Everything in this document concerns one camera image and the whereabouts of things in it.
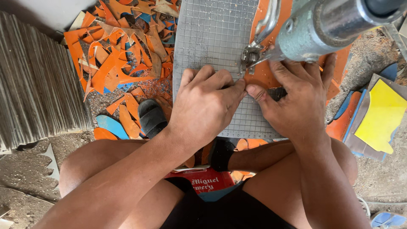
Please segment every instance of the finger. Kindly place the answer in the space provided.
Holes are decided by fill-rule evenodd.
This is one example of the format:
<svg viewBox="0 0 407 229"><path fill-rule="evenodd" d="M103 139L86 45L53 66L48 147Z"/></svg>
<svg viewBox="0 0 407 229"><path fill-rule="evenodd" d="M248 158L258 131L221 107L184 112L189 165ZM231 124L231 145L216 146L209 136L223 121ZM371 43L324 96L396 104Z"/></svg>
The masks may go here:
<svg viewBox="0 0 407 229"><path fill-rule="evenodd" d="M316 79L320 80L321 79L321 71L319 70L319 64L317 62L314 63L306 63L304 66L305 71L308 72L308 74Z"/></svg>
<svg viewBox="0 0 407 229"><path fill-rule="evenodd" d="M229 107L228 111L226 112L225 123L227 123L227 124L230 123L234 113L236 112L236 109L239 107L240 102L246 95L247 95L247 92L243 91L243 93L239 96L239 98Z"/></svg>
<svg viewBox="0 0 407 229"><path fill-rule="evenodd" d="M269 64L274 77L281 85L283 85L287 92L289 92L292 86L299 81L299 78L288 71L281 62L269 61Z"/></svg>
<svg viewBox="0 0 407 229"><path fill-rule="evenodd" d="M309 80L309 75L308 72L305 71L304 67L301 65L300 62L297 61L291 61L291 60L284 60L283 61L284 66L291 72L293 73L296 77L306 80Z"/></svg>
<svg viewBox="0 0 407 229"><path fill-rule="evenodd" d="M322 72L322 75L321 75L322 83L324 84L324 87L326 89L328 89L328 87L331 83L331 80L333 78L333 73L335 70L335 64L336 64L337 57L338 57L338 55L336 53L331 53L326 58L324 71Z"/></svg>
<svg viewBox="0 0 407 229"><path fill-rule="evenodd" d="M222 89L219 92L223 94L223 100L227 108L231 107L245 92L246 82L244 79L239 79L233 86Z"/></svg>
<svg viewBox="0 0 407 229"><path fill-rule="evenodd" d="M201 70L199 70L198 74L194 78L194 81L203 82L211 77L213 74L215 74L215 69L207 64L202 67Z"/></svg>
<svg viewBox="0 0 407 229"><path fill-rule="evenodd" d="M184 73L181 76L181 83L179 88L181 89L188 85L194 79L198 72L199 70L194 70L190 68L185 69Z"/></svg>
<svg viewBox="0 0 407 229"><path fill-rule="evenodd" d="M260 105L263 116L268 116L270 111L278 106L277 102L272 99L266 89L259 85L249 84L246 86L246 91Z"/></svg>
<svg viewBox="0 0 407 229"><path fill-rule="evenodd" d="M215 90L220 90L225 87L234 85L232 75L225 69L219 70L217 73L206 80L208 87Z"/></svg>

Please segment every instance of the leg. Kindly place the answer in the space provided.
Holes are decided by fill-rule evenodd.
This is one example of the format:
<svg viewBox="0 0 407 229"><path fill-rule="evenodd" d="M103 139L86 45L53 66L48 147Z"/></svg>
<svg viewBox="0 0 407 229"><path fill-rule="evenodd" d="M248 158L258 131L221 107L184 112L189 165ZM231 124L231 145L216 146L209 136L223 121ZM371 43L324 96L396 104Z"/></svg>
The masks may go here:
<svg viewBox="0 0 407 229"><path fill-rule="evenodd" d="M139 140L98 140L79 148L62 163L61 196L66 196L82 182L125 158L144 143ZM161 180L134 206L120 228L159 228L183 196L184 192L175 185Z"/></svg>
<svg viewBox="0 0 407 229"><path fill-rule="evenodd" d="M295 151L289 141L278 141L254 149L235 152L230 157L228 170L259 173Z"/></svg>
<svg viewBox="0 0 407 229"><path fill-rule="evenodd" d="M350 150L338 140L332 139L331 144L336 160L341 166L343 172L353 185L357 176L357 164ZM268 149L270 154L274 147ZM275 158L269 160L272 165L261 171L253 178L248 180L243 191L247 192L277 215L298 229L311 228L304 211L301 198L300 186L300 166L298 156L295 153L273 152L276 154L288 154L280 161L276 162Z"/></svg>

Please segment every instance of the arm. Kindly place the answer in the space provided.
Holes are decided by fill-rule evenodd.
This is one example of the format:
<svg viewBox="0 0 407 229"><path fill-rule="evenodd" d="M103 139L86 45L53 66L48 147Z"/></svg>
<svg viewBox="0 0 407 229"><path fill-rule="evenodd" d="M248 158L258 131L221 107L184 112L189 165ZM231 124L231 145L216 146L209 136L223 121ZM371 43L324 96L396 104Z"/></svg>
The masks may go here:
<svg viewBox="0 0 407 229"><path fill-rule="evenodd" d="M53 206L35 229L118 228L134 205L172 169L231 121L245 83L210 66L185 70L171 121L154 139L94 175Z"/></svg>
<svg viewBox="0 0 407 229"><path fill-rule="evenodd" d="M321 75L317 63L270 62L275 78L288 95L274 101L262 87L247 85L265 119L293 143L301 166L301 195L308 222L318 228L370 228L348 179L331 150L325 133L325 102L336 54Z"/></svg>

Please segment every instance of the dirt floor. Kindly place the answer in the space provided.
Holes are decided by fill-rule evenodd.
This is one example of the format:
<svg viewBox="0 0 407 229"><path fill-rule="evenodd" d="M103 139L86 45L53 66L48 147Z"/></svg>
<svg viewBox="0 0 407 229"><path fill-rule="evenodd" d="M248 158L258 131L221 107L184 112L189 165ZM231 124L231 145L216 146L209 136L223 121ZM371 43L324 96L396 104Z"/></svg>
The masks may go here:
<svg viewBox="0 0 407 229"><path fill-rule="evenodd" d="M341 93L328 104L326 121L336 114L349 90L362 87L370 81L373 73L398 62L399 69L406 66L397 47L377 29L357 40L351 49L353 58L348 73L340 87ZM397 82L405 85L407 71ZM93 116L103 113L103 108L121 97L121 92L112 93L108 98L90 95ZM407 117L398 129L392 147L394 153L387 155L384 162L368 158L357 158L359 175L354 185L356 194L367 201L407 201ZM11 211L5 219L14 221L13 229L31 228L53 203L60 199L56 180L44 178L52 173L47 169L50 159L38 154L44 153L51 143L58 167L74 150L93 141L92 131L64 134L42 140L26 152L14 152L0 159L0 207L8 206ZM372 214L377 211L394 211L407 216L406 205L369 205ZM400 227L407 229L407 224Z"/></svg>

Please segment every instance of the stack of sheets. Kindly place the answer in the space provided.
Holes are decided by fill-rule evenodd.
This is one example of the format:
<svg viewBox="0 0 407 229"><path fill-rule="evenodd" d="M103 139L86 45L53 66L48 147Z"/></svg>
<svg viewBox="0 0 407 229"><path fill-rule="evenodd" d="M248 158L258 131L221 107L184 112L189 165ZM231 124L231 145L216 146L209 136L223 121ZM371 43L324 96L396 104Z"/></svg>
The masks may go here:
<svg viewBox="0 0 407 229"><path fill-rule="evenodd" d="M0 154L93 129L83 93L62 45L0 11Z"/></svg>

